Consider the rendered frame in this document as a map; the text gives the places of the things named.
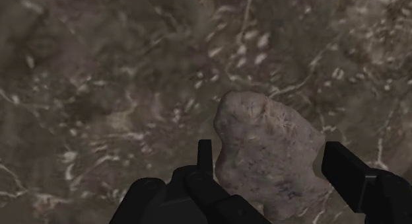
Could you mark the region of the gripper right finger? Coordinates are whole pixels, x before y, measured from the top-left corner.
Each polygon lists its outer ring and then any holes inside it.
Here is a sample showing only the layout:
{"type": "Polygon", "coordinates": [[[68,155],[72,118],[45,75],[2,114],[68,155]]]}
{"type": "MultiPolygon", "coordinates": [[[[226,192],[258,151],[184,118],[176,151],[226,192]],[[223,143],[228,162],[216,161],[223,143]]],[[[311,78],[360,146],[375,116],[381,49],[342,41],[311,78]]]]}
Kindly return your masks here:
{"type": "Polygon", "coordinates": [[[325,144],[322,174],[364,224],[412,224],[412,185],[371,168],[338,141],[325,144]]]}

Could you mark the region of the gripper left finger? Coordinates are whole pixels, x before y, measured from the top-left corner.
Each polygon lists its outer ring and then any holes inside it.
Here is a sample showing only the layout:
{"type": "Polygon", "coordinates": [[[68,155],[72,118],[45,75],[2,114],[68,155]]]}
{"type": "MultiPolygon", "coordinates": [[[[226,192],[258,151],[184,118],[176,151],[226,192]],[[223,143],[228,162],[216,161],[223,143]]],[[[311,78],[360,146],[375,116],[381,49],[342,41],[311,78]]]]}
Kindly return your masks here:
{"type": "Polygon", "coordinates": [[[210,139],[198,142],[197,164],[174,170],[165,183],[140,178],[125,194],[109,224],[271,224],[242,196],[213,178],[210,139]]]}

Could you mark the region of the pale brown lumpy potato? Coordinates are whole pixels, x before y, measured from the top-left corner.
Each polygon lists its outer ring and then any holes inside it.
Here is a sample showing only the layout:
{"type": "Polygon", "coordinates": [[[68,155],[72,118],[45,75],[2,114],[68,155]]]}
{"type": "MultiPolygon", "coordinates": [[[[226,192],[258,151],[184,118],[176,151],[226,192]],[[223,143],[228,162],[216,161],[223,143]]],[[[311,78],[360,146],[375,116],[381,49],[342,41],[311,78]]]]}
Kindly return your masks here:
{"type": "Polygon", "coordinates": [[[328,192],[320,172],[325,136],[293,108],[261,93],[230,91],[214,129],[222,142],[215,164],[220,185],[261,203],[269,220],[298,215],[328,192]]]}

